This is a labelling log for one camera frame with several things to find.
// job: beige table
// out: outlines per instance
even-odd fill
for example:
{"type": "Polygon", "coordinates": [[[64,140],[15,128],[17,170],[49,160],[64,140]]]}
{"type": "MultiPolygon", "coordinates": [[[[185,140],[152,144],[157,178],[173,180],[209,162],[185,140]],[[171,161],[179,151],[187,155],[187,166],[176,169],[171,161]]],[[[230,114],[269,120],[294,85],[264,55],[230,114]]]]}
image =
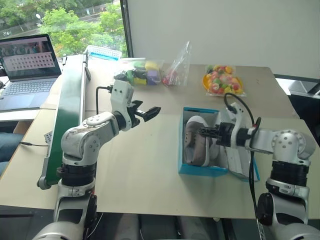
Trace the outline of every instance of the beige table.
{"type": "MultiPolygon", "coordinates": [[[[52,129],[54,110],[40,110],[24,141],[43,144],[52,129]]],[[[161,113],[155,119],[121,132],[99,153],[95,192],[100,212],[183,215],[221,218],[253,218],[247,182],[232,174],[218,178],[178,174],[178,127],[180,113],[161,113]]],[[[305,122],[290,118],[263,118],[261,127],[292,128],[311,135],[305,122]]],[[[20,146],[0,179],[0,205],[53,209],[57,186],[41,190],[46,149],[20,146]]],[[[311,157],[309,218],[320,218],[320,149],[311,157]]],[[[256,154],[261,182],[256,196],[266,192],[272,156],[256,154]]]]}
{"type": "MultiPolygon", "coordinates": [[[[114,71],[118,68],[114,61],[90,59],[88,64],[91,72],[91,82],[86,86],[85,110],[96,110],[96,88],[109,86],[114,82],[114,71]]],[[[143,101],[141,108],[148,110],[153,106],[162,107],[165,114],[180,114],[182,107],[199,107],[221,109],[225,107],[223,98],[219,96],[206,96],[202,85],[205,65],[190,65],[187,86],[165,87],[135,86],[133,99],[143,101]]],[[[276,118],[299,118],[288,96],[277,83],[273,73],[268,67],[237,66],[236,75],[241,77],[247,97],[246,101],[254,116],[276,118]]],[[[51,89],[50,96],[43,109],[56,109],[58,94],[61,85],[60,79],[51,89]]],[[[107,90],[99,92],[99,110],[111,111],[110,94],[107,90]]]]}

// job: laptop keyboard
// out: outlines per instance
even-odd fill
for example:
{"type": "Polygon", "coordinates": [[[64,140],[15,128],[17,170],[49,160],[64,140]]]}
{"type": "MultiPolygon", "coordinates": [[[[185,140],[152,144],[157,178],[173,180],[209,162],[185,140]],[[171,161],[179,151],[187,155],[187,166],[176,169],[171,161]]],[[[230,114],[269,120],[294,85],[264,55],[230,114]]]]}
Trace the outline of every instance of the laptop keyboard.
{"type": "Polygon", "coordinates": [[[4,95],[17,95],[17,94],[32,94],[49,92],[54,80],[48,81],[34,81],[34,82],[19,82],[10,84],[4,92],[4,95]]]}

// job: white basket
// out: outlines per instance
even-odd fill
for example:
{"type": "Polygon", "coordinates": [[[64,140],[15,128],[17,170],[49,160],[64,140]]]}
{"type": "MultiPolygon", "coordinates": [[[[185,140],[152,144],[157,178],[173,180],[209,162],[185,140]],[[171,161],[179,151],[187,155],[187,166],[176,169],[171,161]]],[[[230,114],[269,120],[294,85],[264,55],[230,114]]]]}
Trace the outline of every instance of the white basket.
{"type": "Polygon", "coordinates": [[[118,61],[122,56],[121,51],[94,45],[88,45],[84,52],[88,52],[89,56],[91,55],[97,58],[114,61],[118,61]]]}

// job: robotic arm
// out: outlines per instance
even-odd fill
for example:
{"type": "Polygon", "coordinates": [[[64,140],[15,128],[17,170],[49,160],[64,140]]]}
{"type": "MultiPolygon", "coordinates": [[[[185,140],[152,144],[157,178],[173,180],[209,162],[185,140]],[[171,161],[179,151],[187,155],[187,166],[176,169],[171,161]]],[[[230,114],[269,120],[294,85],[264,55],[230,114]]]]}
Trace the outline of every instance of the robotic arm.
{"type": "Polygon", "coordinates": [[[87,118],[80,126],[67,130],[61,139],[62,166],[56,173],[61,177],[53,223],[43,228],[33,240],[87,240],[97,219],[95,177],[99,150],[119,134],[140,123],[135,115],[148,121],[161,108],[147,112],[138,110],[142,101],[132,101],[134,88],[116,80],[111,92],[112,112],[87,118]]]}
{"type": "Polygon", "coordinates": [[[263,193],[257,204],[258,221],[269,226],[277,240],[320,239],[320,231],[307,225],[307,174],[315,141],[292,129],[246,128],[242,108],[237,103],[231,106],[235,111],[227,112],[235,124],[222,122],[201,128],[199,133],[216,138],[218,145],[272,154],[272,171],[265,183],[268,193],[263,193]]]}

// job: plastic bag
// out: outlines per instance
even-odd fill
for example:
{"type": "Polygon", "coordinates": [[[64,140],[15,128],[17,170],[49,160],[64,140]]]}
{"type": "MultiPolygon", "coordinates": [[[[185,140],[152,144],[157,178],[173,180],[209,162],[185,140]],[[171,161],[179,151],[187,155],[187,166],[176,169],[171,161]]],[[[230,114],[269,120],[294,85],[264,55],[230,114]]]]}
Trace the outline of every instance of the plastic bag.
{"type": "Polygon", "coordinates": [[[208,65],[206,74],[202,79],[206,95],[224,96],[225,93],[233,93],[238,96],[246,96],[244,85],[236,76],[236,68],[230,65],[208,65]]]}
{"type": "Polygon", "coordinates": [[[163,61],[145,58],[122,58],[118,62],[115,80],[129,82],[131,85],[157,85],[161,82],[160,69],[163,61]]]}
{"type": "Polygon", "coordinates": [[[177,55],[171,66],[165,71],[162,82],[164,85],[187,85],[191,60],[191,43],[188,41],[177,55]]]}

